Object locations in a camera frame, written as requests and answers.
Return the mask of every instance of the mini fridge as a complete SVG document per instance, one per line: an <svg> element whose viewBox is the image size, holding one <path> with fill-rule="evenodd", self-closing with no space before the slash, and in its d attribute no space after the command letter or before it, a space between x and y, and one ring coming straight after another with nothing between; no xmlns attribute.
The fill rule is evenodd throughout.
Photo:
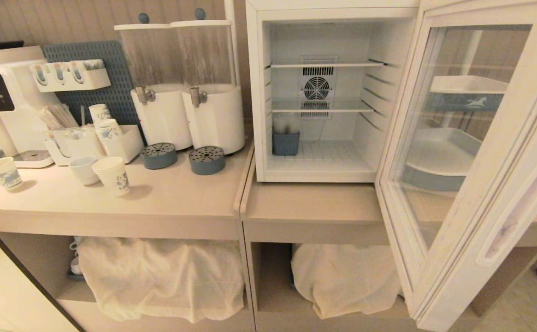
<svg viewBox="0 0 537 332"><path fill-rule="evenodd" d="M537 214L537 0L247 0L247 23L257 180L373 183L410 317L447 330Z"/></svg>

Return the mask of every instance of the coffee machine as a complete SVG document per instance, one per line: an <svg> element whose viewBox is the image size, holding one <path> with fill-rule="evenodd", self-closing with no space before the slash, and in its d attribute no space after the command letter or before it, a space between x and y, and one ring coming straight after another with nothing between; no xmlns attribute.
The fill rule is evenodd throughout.
<svg viewBox="0 0 537 332"><path fill-rule="evenodd" d="M30 65L43 63L39 46L0 50L0 149L21 168L53 163L43 145L47 126L39 112L59 99L53 92L39 92L29 71Z"/></svg>

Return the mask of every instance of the white cloth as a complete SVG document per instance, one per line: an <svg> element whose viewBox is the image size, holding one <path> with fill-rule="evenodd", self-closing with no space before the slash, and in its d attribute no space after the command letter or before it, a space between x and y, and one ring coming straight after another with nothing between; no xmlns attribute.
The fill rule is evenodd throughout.
<svg viewBox="0 0 537 332"><path fill-rule="evenodd" d="M98 307L117 321L144 314L196 323L243 308L235 241L85 237L78 252Z"/></svg>
<svg viewBox="0 0 537 332"><path fill-rule="evenodd" d="M387 310L401 287L388 246L300 244L291 267L296 289L321 319Z"/></svg>

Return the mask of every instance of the fridge door handle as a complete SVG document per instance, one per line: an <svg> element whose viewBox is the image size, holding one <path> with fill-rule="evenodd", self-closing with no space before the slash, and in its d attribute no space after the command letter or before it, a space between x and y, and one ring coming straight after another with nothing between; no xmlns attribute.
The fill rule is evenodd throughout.
<svg viewBox="0 0 537 332"><path fill-rule="evenodd" d="M537 214L537 167L531 176L523 183L519 191L504 209L490 236L485 240L479 252L477 263L483 266L499 262L505 248L509 248L512 241L518 241L522 234L519 229L525 230Z"/></svg>

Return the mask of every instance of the fan grille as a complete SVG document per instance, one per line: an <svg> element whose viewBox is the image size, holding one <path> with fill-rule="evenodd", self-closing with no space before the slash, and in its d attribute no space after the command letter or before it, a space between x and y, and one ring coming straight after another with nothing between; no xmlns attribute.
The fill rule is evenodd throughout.
<svg viewBox="0 0 537 332"><path fill-rule="evenodd" d="M303 88L306 98L311 101L325 99L330 90L328 81L319 76L307 80L305 87Z"/></svg>

